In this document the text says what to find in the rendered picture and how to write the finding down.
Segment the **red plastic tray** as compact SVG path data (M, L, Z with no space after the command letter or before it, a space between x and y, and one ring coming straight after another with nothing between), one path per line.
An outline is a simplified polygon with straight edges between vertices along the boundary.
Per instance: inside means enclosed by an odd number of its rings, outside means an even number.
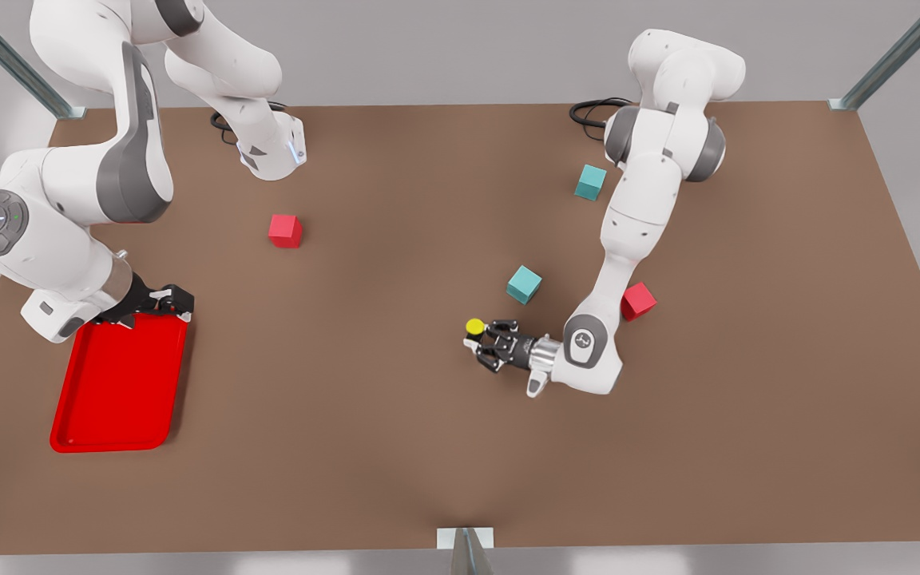
M188 323L135 315L87 323L73 338L49 443L59 454L154 449L167 440Z

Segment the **teal cube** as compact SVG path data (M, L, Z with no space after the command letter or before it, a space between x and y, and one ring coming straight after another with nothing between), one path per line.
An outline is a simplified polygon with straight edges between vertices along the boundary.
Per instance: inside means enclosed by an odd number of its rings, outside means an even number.
M607 171L596 166L585 165L578 176L578 182L574 189L574 196L581 199L595 201L604 185Z
M506 285L506 294L515 301L526 305L541 286L541 277L526 266L519 266Z

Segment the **red cube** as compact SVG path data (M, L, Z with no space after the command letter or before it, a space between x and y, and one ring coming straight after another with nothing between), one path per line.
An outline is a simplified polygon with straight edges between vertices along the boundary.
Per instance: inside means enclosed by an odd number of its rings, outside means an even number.
M295 215L273 214L268 239L277 248L295 250L302 244L303 225Z
M629 323L653 309L655 305L657 299L646 284L636 283L624 291L621 298L621 315Z

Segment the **silver frame post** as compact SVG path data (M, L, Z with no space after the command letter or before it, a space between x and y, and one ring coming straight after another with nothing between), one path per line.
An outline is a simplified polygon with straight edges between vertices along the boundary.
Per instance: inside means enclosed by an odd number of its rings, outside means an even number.
M920 50L920 18L868 69L846 94L827 101L831 110L859 110Z
M486 549L495 547L490 527L437 528L437 549L450 549L450 575L495 575Z
M0 35L0 66L58 120L83 119L86 109L72 106Z

